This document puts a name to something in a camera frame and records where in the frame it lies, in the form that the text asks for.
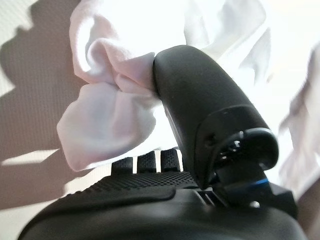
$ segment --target textured black plastic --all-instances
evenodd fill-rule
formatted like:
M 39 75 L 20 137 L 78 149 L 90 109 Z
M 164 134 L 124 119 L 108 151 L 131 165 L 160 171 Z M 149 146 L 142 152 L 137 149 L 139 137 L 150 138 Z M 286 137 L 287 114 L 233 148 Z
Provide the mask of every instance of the textured black plastic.
M 216 208 L 197 191 L 166 200 L 50 215 L 19 240 L 306 240 L 297 222 L 272 208 Z
M 223 148 L 221 143 L 228 144 L 226 140 L 230 136 L 246 130 L 268 129 L 230 76 L 194 47 L 175 46 L 158 53 L 153 62 L 153 74 L 183 156 L 183 169 L 192 174 L 202 189 L 208 186 L 214 172 L 212 166 L 216 159 L 211 157 L 211 152 L 216 146 Z M 203 144 L 206 140 L 210 142 L 208 145 Z M 264 152 L 275 153 L 272 159 L 261 157 L 266 169 L 273 167 L 278 160 L 277 144 L 272 144 L 270 149 L 266 149 L 269 147 L 266 145 L 259 147 L 265 148 Z
M 175 149 L 161 151 L 161 172 L 180 172 L 178 154 Z
M 156 173 L 156 155 L 151 151 L 145 155 L 138 156 L 136 163 L 137 173 Z
M 133 173 L 133 158 L 127 157 L 119 161 L 115 161 L 111 165 L 111 174 L 132 174 Z
M 176 189 L 196 187 L 188 172 L 106 176 L 84 191 L 68 194 L 46 207 L 28 223 L 19 239 L 33 225 L 52 216 L 168 200 Z

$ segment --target crumpled white fabric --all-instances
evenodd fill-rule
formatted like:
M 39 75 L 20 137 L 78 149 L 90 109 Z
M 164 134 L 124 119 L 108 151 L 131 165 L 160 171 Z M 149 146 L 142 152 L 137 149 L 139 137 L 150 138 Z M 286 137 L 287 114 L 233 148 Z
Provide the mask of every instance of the crumpled white fabric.
M 311 51 L 307 77 L 290 104 L 280 131 L 290 131 L 292 149 L 279 166 L 280 184 L 298 199 L 320 177 L 320 43 Z
M 75 170 L 177 146 L 152 76 L 155 55 L 194 46 L 250 97 L 270 29 L 258 0 L 82 0 L 70 18 L 74 73 L 88 82 L 57 125 Z

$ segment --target black device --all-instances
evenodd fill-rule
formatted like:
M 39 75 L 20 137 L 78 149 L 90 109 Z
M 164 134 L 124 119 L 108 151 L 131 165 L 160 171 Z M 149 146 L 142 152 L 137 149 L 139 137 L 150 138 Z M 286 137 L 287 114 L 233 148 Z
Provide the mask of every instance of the black device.
M 19 240 L 306 240 L 292 193 L 268 181 L 277 140 L 234 81 L 209 56 L 176 46 L 153 73 L 183 157 L 167 151 L 112 164 L 111 176 L 52 203 Z

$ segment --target white cloth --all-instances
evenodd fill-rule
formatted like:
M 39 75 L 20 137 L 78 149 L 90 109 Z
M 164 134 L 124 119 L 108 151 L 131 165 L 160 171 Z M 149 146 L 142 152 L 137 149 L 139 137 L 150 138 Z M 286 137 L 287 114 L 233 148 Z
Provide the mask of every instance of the white cloth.
M 307 78 L 280 131 L 290 131 L 292 149 L 279 168 L 280 183 L 298 199 L 320 177 L 320 44 L 312 50 Z
M 152 77 L 162 50 L 201 49 L 249 97 L 266 80 L 270 31 L 258 0 L 82 0 L 70 20 L 74 72 L 89 83 L 57 125 L 75 171 L 177 146 Z

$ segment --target black plastic part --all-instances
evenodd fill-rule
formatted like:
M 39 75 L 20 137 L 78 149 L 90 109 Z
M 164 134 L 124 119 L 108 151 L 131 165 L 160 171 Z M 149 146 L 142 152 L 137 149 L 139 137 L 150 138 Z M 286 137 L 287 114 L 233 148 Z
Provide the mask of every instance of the black plastic part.
M 220 188 L 231 207 L 273 207 L 297 218 L 298 209 L 291 191 L 268 181 L 260 166 L 252 161 L 236 161 L 216 171 Z
M 160 155 L 161 172 L 180 172 L 178 154 L 175 149 L 161 151 Z
M 156 173 L 156 155 L 151 151 L 145 155 L 138 156 L 136 163 L 136 172 L 139 173 Z
M 198 191 L 198 194 L 207 205 L 218 208 L 229 207 L 229 203 L 217 191 L 202 190 Z
M 306 240 L 297 222 L 282 211 L 213 207 L 198 191 L 177 189 L 161 201 L 76 211 L 55 212 L 58 204 L 50 205 L 51 213 L 40 213 L 45 217 L 37 216 L 19 240 Z
M 253 133 L 250 138 L 262 133 L 255 136 L 255 144 L 246 145 L 246 153 L 260 150 L 250 160 L 264 170 L 276 164 L 275 137 L 246 95 L 209 56 L 191 46 L 175 46 L 158 53 L 153 74 L 183 155 L 183 167 L 201 189 L 210 184 L 219 151 L 243 133 L 245 137 Z
M 163 201 L 172 198 L 176 189 L 197 187 L 185 171 L 106 176 L 84 191 L 68 194 L 43 209 L 24 228 L 19 239 L 33 225 L 52 216 Z
M 133 157 L 126 157 L 119 161 L 115 161 L 111 165 L 112 175 L 132 174 L 133 173 Z

